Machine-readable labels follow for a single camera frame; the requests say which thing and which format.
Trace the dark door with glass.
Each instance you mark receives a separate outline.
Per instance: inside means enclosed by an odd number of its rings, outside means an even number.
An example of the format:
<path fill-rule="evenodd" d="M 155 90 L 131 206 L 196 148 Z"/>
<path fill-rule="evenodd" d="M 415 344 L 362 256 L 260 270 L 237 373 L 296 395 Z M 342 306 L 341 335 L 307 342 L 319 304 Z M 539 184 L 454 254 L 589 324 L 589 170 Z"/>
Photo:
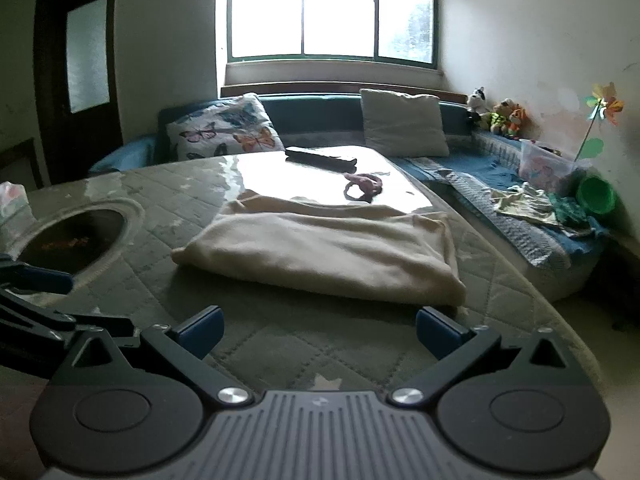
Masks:
<path fill-rule="evenodd" d="M 53 184 L 88 176 L 124 144 L 114 62 L 115 0 L 36 0 L 34 81 Z"/>

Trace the colourful pinwheel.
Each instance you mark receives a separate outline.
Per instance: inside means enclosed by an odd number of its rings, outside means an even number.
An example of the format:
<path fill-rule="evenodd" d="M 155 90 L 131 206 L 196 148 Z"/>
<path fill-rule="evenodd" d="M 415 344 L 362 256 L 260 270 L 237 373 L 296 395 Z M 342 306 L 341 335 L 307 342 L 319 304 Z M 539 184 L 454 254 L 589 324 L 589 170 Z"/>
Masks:
<path fill-rule="evenodd" d="M 590 108 L 588 126 L 574 157 L 575 162 L 595 159 L 604 151 L 604 140 L 596 135 L 596 125 L 608 122 L 617 126 L 618 115 L 623 113 L 625 107 L 625 102 L 618 96 L 613 81 L 608 84 L 594 84 L 586 104 Z"/>

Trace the tissue box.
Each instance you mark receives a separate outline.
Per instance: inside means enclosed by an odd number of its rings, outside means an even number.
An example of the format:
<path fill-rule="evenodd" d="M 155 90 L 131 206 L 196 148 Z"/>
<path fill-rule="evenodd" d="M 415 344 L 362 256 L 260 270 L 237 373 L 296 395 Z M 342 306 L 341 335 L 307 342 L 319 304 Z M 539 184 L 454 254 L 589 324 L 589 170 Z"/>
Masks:
<path fill-rule="evenodd" d="M 10 181 L 0 184 L 0 214 L 2 229 L 17 226 L 30 218 L 32 210 L 23 185 Z"/>

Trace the teal corner sofa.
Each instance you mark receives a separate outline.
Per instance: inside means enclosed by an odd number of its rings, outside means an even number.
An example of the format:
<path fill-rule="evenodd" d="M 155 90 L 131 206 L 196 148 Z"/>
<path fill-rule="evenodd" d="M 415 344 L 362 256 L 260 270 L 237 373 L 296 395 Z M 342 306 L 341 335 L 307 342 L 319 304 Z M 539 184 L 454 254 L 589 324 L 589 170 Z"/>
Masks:
<path fill-rule="evenodd" d="M 109 174 L 222 155 L 361 145 L 426 184 L 476 226 L 549 300 L 582 286 L 604 251 L 605 229 L 576 200 L 584 167 L 522 140 L 522 116 L 477 114 L 473 104 L 389 91 L 355 94 L 247 93 L 180 107 L 154 133 L 108 154 L 91 173 Z"/>

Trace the cream knit sweater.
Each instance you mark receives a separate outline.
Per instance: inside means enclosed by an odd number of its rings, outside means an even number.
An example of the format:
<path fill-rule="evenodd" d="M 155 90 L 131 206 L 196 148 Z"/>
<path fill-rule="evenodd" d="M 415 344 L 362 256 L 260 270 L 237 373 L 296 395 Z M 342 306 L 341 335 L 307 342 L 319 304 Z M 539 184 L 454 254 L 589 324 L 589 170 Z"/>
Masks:
<path fill-rule="evenodd" d="M 466 296 L 445 216 L 389 206 L 324 206 L 245 191 L 171 259 L 323 295 L 451 307 Z"/>

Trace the brown plush toy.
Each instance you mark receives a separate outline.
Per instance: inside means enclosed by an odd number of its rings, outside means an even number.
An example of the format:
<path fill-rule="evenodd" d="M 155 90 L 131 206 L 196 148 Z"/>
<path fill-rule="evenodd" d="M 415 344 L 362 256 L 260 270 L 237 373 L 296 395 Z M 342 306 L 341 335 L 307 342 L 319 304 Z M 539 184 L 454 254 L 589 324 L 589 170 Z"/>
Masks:
<path fill-rule="evenodd" d="M 491 112 L 489 131 L 499 136 L 505 136 L 510 126 L 510 116 L 516 109 L 516 104 L 511 99 L 498 102 Z"/>

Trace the orange plush toy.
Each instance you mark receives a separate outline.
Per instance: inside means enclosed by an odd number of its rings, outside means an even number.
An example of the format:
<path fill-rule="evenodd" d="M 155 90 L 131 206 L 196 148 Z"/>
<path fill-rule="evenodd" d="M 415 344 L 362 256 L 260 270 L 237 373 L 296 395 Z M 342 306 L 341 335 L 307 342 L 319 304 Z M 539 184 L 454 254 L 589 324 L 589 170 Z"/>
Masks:
<path fill-rule="evenodd" d="M 521 137 L 521 130 L 526 120 L 526 110 L 519 105 L 515 105 L 509 116 L 508 135 L 511 139 L 518 140 Z"/>

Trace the clear plastic storage box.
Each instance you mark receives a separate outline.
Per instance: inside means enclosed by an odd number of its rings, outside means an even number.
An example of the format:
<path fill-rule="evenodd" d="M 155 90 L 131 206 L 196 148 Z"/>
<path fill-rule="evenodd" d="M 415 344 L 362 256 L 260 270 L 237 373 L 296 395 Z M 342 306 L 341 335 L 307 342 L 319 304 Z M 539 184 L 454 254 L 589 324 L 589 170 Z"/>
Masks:
<path fill-rule="evenodd" d="M 559 156 L 537 142 L 521 140 L 518 176 L 533 188 L 556 195 L 567 195 L 585 172 L 584 165 Z"/>

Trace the black white plush toy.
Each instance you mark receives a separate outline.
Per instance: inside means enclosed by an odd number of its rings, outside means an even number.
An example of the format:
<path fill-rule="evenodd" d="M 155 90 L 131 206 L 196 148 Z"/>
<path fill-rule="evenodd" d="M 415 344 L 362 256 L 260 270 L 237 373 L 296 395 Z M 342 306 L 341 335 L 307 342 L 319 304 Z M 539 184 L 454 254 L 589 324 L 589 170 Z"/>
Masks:
<path fill-rule="evenodd" d="M 474 129 L 488 130 L 490 126 L 491 111 L 486 102 L 485 89 L 476 88 L 466 100 L 466 117 Z"/>

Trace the green plastic bowl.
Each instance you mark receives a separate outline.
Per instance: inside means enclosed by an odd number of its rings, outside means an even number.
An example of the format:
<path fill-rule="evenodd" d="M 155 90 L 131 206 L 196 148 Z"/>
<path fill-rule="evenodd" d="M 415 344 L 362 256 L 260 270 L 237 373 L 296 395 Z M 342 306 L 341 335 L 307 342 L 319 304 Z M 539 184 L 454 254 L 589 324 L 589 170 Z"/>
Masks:
<path fill-rule="evenodd" d="M 580 206 L 594 216 L 606 216 L 616 206 L 616 194 L 612 186 L 594 174 L 580 180 L 576 198 Z"/>

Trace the butterfly print pillow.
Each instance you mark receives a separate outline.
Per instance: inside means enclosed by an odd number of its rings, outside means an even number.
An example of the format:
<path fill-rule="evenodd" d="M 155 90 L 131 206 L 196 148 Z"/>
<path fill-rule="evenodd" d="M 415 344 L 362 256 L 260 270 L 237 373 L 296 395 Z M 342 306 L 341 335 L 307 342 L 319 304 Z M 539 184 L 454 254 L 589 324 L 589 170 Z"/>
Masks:
<path fill-rule="evenodd" d="M 277 152 L 284 144 L 262 101 L 245 93 L 216 101 L 166 126 L 171 153 L 178 160 Z"/>

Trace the window with green frame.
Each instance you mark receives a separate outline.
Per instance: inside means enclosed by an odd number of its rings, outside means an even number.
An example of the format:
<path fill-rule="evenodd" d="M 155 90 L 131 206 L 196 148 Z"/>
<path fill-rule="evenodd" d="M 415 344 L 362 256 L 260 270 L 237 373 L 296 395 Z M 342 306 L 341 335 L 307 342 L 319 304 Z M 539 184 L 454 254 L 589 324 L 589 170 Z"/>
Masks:
<path fill-rule="evenodd" d="M 437 0 L 227 0 L 231 61 L 437 64 Z"/>

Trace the patterned cloth on sofa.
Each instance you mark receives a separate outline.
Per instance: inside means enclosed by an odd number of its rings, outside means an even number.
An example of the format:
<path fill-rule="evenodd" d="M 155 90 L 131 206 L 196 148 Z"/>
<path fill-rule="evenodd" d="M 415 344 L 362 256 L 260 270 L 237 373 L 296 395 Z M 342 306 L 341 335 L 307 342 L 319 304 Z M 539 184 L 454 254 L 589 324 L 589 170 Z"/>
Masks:
<path fill-rule="evenodd" d="M 547 193 L 528 183 L 489 192 L 494 211 L 549 228 L 578 228 L 587 216 L 574 198 Z"/>

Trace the round black induction cooktop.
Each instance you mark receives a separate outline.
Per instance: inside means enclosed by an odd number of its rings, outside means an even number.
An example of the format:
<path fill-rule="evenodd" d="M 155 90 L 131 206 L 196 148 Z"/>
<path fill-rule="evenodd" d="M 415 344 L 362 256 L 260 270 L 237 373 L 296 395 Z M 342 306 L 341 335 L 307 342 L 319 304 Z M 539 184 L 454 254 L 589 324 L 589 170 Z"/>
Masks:
<path fill-rule="evenodd" d="M 122 235 L 125 217 L 111 209 L 73 214 L 35 235 L 18 260 L 77 275 L 103 257 Z"/>

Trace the pink hair scrunchie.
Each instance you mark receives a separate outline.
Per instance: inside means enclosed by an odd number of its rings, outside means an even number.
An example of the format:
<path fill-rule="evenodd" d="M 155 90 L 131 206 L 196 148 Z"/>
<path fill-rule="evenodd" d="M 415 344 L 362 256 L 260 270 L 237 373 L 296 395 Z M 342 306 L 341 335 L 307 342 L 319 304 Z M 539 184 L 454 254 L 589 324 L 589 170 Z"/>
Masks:
<path fill-rule="evenodd" d="M 372 203 L 383 192 L 383 182 L 375 174 L 344 174 L 347 184 L 344 196 L 352 202 Z M 358 196 L 352 194 L 352 188 L 358 188 Z"/>

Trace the black remote control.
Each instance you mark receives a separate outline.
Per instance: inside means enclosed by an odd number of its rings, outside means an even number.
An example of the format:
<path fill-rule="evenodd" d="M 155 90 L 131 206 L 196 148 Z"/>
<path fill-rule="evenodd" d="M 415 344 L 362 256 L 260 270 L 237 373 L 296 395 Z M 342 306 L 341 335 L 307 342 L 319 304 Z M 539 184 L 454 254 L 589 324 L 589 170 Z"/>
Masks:
<path fill-rule="evenodd" d="M 338 172 L 354 172 L 357 169 L 356 158 L 344 159 L 337 156 L 322 155 L 315 151 L 306 150 L 306 148 L 287 148 L 284 152 L 288 162 L 297 162 L 306 166 Z"/>

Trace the plain grey pillow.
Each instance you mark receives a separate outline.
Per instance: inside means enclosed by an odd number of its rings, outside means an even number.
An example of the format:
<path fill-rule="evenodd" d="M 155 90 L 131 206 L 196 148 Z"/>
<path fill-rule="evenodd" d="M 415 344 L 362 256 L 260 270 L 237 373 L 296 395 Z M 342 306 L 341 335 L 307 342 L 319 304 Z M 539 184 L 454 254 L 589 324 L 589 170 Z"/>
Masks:
<path fill-rule="evenodd" d="M 448 156 L 440 99 L 361 89 L 364 145 L 386 157 Z"/>

